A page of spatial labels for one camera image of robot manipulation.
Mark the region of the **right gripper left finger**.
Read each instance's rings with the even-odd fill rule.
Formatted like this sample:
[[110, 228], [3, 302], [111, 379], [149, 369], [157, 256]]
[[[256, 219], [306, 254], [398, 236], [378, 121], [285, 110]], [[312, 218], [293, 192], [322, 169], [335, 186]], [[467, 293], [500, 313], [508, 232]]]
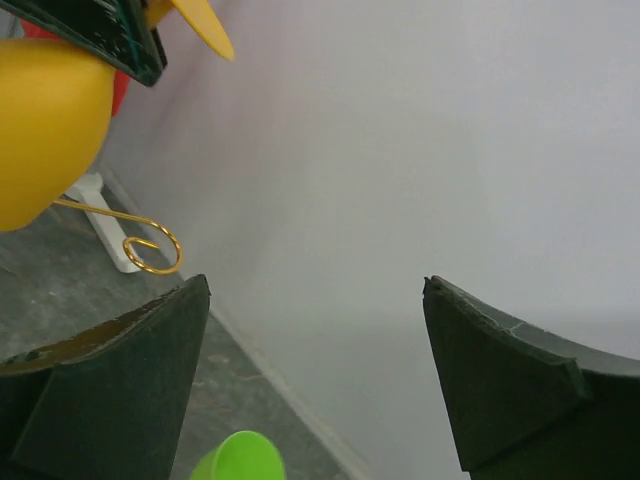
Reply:
[[169, 478], [209, 305], [207, 280], [196, 275], [2, 361], [2, 478]]

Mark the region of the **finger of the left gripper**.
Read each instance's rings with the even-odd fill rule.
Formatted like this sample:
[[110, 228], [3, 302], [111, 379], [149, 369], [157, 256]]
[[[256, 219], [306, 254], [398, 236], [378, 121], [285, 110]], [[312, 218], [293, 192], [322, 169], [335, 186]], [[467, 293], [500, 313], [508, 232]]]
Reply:
[[166, 65], [157, 32], [139, 0], [1, 0], [1, 8], [151, 87]]

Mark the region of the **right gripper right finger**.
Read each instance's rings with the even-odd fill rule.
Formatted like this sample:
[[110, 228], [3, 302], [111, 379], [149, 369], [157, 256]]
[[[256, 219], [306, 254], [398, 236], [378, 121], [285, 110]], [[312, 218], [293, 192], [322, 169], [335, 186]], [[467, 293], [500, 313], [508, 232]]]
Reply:
[[431, 350], [473, 479], [636, 479], [639, 362], [572, 342], [433, 276]]

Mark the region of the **orange wine glass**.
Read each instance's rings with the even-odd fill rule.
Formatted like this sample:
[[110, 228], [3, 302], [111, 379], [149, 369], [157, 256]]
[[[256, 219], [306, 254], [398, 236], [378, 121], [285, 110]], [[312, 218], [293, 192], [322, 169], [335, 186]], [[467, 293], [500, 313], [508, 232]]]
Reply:
[[[206, 1], [146, 1], [150, 26], [177, 10], [219, 56], [234, 49]], [[62, 38], [1, 41], [1, 229], [29, 225], [89, 168], [111, 122], [118, 69]]]

